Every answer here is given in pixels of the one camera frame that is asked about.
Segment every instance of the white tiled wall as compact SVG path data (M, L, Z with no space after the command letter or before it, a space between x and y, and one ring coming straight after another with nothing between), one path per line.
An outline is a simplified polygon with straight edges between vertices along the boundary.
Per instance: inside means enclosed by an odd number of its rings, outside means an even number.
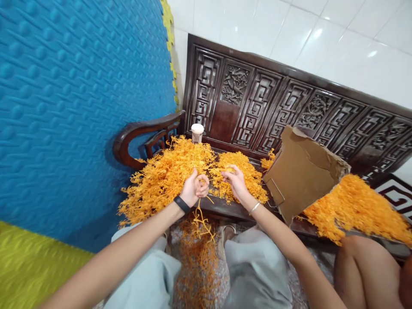
M181 102L192 33L412 109L412 0L168 3L175 22L173 61ZM395 174L412 184L412 159Z

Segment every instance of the bangle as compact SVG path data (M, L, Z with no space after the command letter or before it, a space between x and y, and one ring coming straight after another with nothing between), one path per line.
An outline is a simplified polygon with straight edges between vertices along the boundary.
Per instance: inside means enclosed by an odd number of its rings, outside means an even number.
M256 210L256 208L259 206L261 202L258 201L258 203L255 205L255 207L252 208L252 210L249 212L249 215L252 215L252 212L254 212Z

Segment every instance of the wooden armrest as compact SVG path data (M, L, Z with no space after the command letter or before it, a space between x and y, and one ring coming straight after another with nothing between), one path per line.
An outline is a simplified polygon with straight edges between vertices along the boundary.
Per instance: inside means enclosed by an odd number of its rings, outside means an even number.
M156 153L153 154L152 146L154 146L163 137L165 141L169 141L170 132L177 129L177 134L184 133L184 122L185 122L186 111L182 110L178 113L168 114L164 117L140 122L131 122L116 136L113 143L113 154L117 161L121 164L129 166L136 170L141 170L145 164L140 163L135 160L129 154L129 144L137 136L160 131L158 134L153 136L146 144L146 154L148 158L152 158ZM161 147L164 148L165 145L163 141L160 141Z

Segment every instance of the flower pile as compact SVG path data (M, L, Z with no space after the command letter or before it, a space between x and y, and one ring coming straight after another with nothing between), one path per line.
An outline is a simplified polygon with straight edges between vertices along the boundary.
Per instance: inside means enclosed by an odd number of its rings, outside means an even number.
M246 187L257 200L262 204L266 203L268 200L267 192L262 188L262 173L258 172L253 165L249 163L249 158L242 154L240 151L225 152L219 155L219 160L213 164L213 167L209 169L212 175L212 185L216 189L211 190L210 193L214 196L225 199L228 204L235 200L232 193L232 188L227 182L223 182L223 176L221 171L228 170L229 165L235 164L243 172L245 177Z
M272 159L273 149L269 153ZM262 160L269 169L270 160ZM332 192L303 211L318 228L318 235L341 245L343 230L358 230L366 235L380 235L412 247L412 232L405 218L389 202L356 175L346 175Z
M180 194L193 168L198 174L205 174L214 161L215 154L209 144L193 144L184 136L172 137L171 148L149 159L130 178L133 185L122 189L127 198L118 212L127 219L120 226L133 225L161 211Z

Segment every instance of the cardboard piece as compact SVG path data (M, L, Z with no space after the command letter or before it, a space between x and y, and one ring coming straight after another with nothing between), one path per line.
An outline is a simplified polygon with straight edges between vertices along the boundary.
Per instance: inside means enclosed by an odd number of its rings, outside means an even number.
M263 177L286 224L330 193L351 167L298 128L286 126L282 147Z

